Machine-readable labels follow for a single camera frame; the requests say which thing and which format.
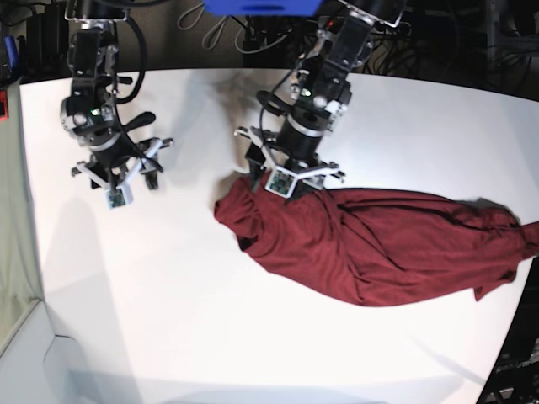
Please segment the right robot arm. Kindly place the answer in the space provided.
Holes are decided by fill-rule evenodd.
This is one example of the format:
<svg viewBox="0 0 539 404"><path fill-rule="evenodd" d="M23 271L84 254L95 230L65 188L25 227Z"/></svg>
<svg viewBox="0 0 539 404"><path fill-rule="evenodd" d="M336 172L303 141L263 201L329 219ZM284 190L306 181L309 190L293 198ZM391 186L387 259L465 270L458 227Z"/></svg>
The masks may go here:
<svg viewBox="0 0 539 404"><path fill-rule="evenodd" d="M152 124L151 112L137 115L127 124L119 116L119 106L133 101L141 90L147 71L147 43L137 22L130 16L135 1L71 1L65 17L81 25L71 38L67 66L72 73L71 93L61 103L63 129L90 158L78 162L72 175L85 174L92 189L102 189L107 205L119 208L133 201L131 181L142 175L150 190L158 188L163 167L158 153L173 145L173 139L152 137L133 141L132 130ZM134 33L140 60L138 77L118 73L120 46L117 25L125 22Z"/></svg>

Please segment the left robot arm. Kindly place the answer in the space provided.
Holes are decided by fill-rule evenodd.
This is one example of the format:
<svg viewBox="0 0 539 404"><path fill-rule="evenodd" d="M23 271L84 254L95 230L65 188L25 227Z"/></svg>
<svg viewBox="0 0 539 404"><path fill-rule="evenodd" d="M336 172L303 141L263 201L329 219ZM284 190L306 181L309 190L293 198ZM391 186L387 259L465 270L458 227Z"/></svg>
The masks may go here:
<svg viewBox="0 0 539 404"><path fill-rule="evenodd" d="M398 27L405 3L344 1L342 7L346 15L329 18L318 29L312 48L280 80L291 85L293 103L280 98L275 90L257 92L260 111L283 119L280 129L266 130L257 124L235 131L250 141L245 158L252 191L263 188L284 199L298 199L323 189L328 177L345 177L337 163L319 157L318 147L350 104L348 76L370 58L373 29L378 25Z"/></svg>

